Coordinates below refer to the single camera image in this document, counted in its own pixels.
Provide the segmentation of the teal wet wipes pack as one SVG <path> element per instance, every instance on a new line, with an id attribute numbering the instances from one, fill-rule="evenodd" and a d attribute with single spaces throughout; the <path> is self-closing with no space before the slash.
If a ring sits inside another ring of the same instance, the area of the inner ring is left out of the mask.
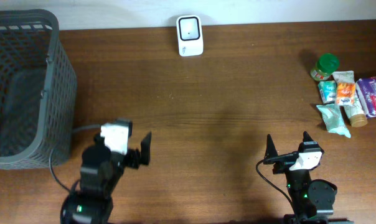
<path id="1" fill-rule="evenodd" d="M 321 112 L 322 119 L 329 133 L 351 138 L 351 134 L 345 125 L 339 105 L 331 103 L 317 105 L 316 108 Z"/>

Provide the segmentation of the small teal tissue pack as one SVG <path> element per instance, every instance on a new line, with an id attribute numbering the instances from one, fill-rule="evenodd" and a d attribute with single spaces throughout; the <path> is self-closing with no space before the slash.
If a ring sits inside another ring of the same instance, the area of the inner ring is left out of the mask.
<path id="1" fill-rule="evenodd" d="M 324 104 L 335 102 L 337 88 L 335 81 L 321 81 L 318 84 L 318 88 Z"/>

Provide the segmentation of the white Pantene tube gold cap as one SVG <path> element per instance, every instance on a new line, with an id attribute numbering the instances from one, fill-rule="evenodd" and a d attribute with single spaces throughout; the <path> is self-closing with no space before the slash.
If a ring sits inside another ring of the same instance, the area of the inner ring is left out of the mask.
<path id="1" fill-rule="evenodd" d="M 332 74 L 336 84 L 340 82 L 344 83 L 354 83 L 354 72 L 353 71 L 344 71 L 344 72 L 334 72 Z M 367 118 L 364 112 L 364 109 L 359 101 L 359 97 L 356 92 L 355 85 L 355 100 L 354 104 L 351 106 L 342 106 L 350 121 L 350 125 L 355 128 L 365 126 L 367 124 Z"/>

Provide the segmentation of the orange tissue pack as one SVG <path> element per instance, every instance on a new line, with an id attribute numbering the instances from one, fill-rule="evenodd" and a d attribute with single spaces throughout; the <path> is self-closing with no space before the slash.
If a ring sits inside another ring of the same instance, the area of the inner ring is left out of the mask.
<path id="1" fill-rule="evenodd" d="M 340 106 L 351 106 L 355 100 L 355 84 L 340 82 L 336 89 L 336 104 Z"/>

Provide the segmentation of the green lidded jar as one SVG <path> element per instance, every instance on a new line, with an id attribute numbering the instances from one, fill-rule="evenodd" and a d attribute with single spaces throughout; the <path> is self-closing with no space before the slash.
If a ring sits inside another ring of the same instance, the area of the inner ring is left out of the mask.
<path id="1" fill-rule="evenodd" d="M 326 81 L 340 66 L 339 59 L 334 54 L 323 54 L 310 71 L 315 81 Z"/>

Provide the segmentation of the purple red Carefree pad pack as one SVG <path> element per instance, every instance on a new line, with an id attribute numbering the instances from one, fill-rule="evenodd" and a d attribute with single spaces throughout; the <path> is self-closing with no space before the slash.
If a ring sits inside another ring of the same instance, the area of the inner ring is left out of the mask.
<path id="1" fill-rule="evenodd" d="M 376 77 L 359 79 L 356 90 L 365 115 L 369 118 L 376 117 Z"/>

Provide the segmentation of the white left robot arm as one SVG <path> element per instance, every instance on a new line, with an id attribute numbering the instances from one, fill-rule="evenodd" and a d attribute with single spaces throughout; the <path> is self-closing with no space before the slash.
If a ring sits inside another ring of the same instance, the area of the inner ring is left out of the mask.
<path id="1" fill-rule="evenodd" d="M 82 153 L 80 178 L 72 185 L 60 209 L 61 224 L 106 224 L 113 209 L 111 197 L 126 168 L 139 169 L 150 163 L 152 133 L 140 149 L 128 146 L 133 122 L 117 119 L 99 126 L 93 145 Z"/>

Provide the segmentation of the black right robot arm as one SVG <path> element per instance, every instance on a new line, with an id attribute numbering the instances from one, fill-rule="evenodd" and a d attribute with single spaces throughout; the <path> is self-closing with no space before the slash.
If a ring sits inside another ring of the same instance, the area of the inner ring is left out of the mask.
<path id="1" fill-rule="evenodd" d="M 310 172 L 320 165 L 323 154 L 324 150 L 307 132 L 303 132 L 298 149 L 287 154 L 278 154 L 271 135 L 267 135 L 264 159 L 256 166 L 272 165 L 274 175 L 285 175 L 287 192 L 269 181 L 259 169 L 256 171 L 287 198 L 293 209 L 292 214 L 284 215 L 284 223 L 352 223 L 348 219 L 329 218 L 334 213 L 333 204 L 338 188 L 329 181 L 312 179 L 310 176 Z"/>

